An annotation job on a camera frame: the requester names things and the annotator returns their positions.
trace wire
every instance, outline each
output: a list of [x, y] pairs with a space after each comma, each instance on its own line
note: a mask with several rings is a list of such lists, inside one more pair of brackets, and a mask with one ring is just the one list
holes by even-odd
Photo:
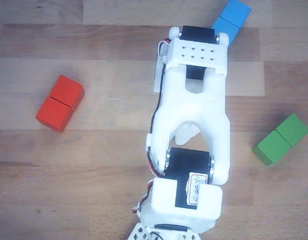
[[164, 239], [163, 239], [158, 233], [156, 233], [156, 232], [153, 232], [153, 231], [152, 231], [150, 234], [151, 234], [151, 235], [154, 234], [154, 235], [158, 236], [161, 240], [164, 240]]
[[[163, 69], [162, 69], [162, 75], [160, 77], [160, 86], [159, 86], [159, 95], [158, 95], [158, 101], [157, 101], [157, 106], [156, 106], [156, 109], [153, 113], [153, 116], [152, 116], [152, 119], [150, 121], [150, 129], [149, 129], [149, 133], [151, 134], [153, 132], [153, 123], [154, 123], [154, 118], [155, 118], [155, 114], [156, 112], [159, 110], [160, 108], [160, 104], [161, 104], [161, 98], [162, 98], [162, 89], [163, 89], [163, 79], [164, 79], [164, 73], [165, 73], [165, 68], [166, 68], [166, 65], [164, 63], [163, 65]], [[163, 178], [164, 175], [161, 174], [154, 166], [153, 164], [153, 161], [151, 160], [151, 147], [149, 146], [148, 147], [148, 150], [147, 150], [147, 159], [148, 159], [148, 164], [149, 164], [149, 167], [152, 171], [152, 173], [158, 177], [158, 178]]]
[[149, 198], [150, 196], [150, 191], [151, 191], [151, 188], [153, 187], [153, 182], [151, 182], [148, 186], [147, 186], [147, 194], [142, 197], [142, 199], [139, 201], [139, 208], [138, 208], [138, 211], [141, 212], [142, 211], [142, 204], [144, 203], [144, 201], [146, 199]]
[[[165, 38], [163, 39], [161, 42], [166, 42], [166, 43], [170, 43], [171, 40], [168, 39], [168, 38]], [[164, 63], [163, 65], [163, 69], [162, 69], [162, 75], [160, 77], [160, 86], [159, 86], [159, 95], [158, 95], [158, 101], [157, 101], [157, 106], [156, 106], [156, 109], [153, 113], [153, 116], [152, 116], [152, 119], [150, 121], [150, 129], [149, 129], [149, 133], [151, 134], [152, 131], [153, 131], [153, 122], [154, 122], [154, 118], [155, 118], [155, 114], [156, 112], [159, 110], [160, 108], [160, 104], [161, 104], [161, 98], [162, 98], [162, 89], [163, 89], [163, 79], [164, 79], [164, 73], [165, 73], [165, 68], [166, 68], [166, 65]], [[158, 178], [164, 178], [165, 176], [163, 174], [161, 174], [154, 166], [153, 164], [153, 161], [151, 159], [151, 155], [150, 155], [150, 152], [151, 152], [151, 147], [149, 146], [148, 147], [148, 150], [147, 150], [147, 159], [148, 159], [148, 164], [149, 164], [149, 168], [150, 170], [152, 171], [152, 173], [155, 175], [155, 177], [158, 177]], [[148, 185], [147, 185], [147, 194], [145, 196], [143, 196], [141, 198], [141, 200], [139, 201], [139, 207], [133, 207], [132, 209], [132, 213], [137, 213], [138, 211], [141, 211], [142, 210], [142, 203], [149, 198], [150, 196], [150, 190], [153, 186], [153, 180], [150, 180], [148, 182]]]
[[160, 57], [162, 57], [162, 56], [161, 56], [161, 47], [162, 47], [162, 45], [163, 45], [163, 44], [169, 45], [170, 42], [171, 42], [171, 40], [170, 40], [169, 38], [164, 38], [163, 40], [159, 41], [158, 47], [157, 47], [157, 55], [159, 55]]

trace green block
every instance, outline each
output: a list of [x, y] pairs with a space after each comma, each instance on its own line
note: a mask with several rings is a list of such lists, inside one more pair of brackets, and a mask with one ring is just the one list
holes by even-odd
[[291, 146], [276, 131], [271, 131], [258, 145], [253, 148], [253, 153], [267, 166], [277, 163]]
[[308, 134], [308, 127], [295, 115], [295, 113], [292, 113], [276, 128], [276, 131], [289, 143], [289, 145], [294, 147], [306, 134]]

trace sticker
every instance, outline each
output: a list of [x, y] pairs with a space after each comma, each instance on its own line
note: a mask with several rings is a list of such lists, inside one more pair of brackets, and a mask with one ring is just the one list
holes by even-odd
[[190, 172], [186, 184], [186, 202], [196, 206], [199, 200], [200, 185], [208, 183], [208, 175], [204, 173]]

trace wooden surface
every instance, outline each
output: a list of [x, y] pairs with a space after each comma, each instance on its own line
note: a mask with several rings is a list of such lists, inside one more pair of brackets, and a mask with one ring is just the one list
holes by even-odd
[[[226, 0], [0, 0], [0, 240], [125, 240], [152, 175], [144, 151], [168, 26], [210, 27]], [[252, 8], [228, 51], [231, 169], [203, 240], [308, 240], [308, 135], [265, 167], [252, 147], [308, 125], [308, 0]], [[35, 115], [59, 75], [85, 97], [65, 132]], [[199, 135], [188, 148], [204, 150]]]

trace robotic arm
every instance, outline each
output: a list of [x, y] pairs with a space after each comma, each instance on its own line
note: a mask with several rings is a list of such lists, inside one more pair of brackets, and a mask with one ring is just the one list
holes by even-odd
[[[128, 240], [200, 240], [198, 234], [214, 227], [221, 214], [223, 192], [218, 185], [229, 177], [230, 121], [225, 114], [229, 37], [190, 26], [182, 32], [172, 27], [168, 36], [158, 44], [154, 91], [159, 82], [160, 95], [146, 137], [156, 177], [133, 210], [140, 223]], [[189, 92], [186, 78], [203, 81], [202, 92]], [[174, 136], [182, 145], [199, 131], [210, 152], [169, 149]]]

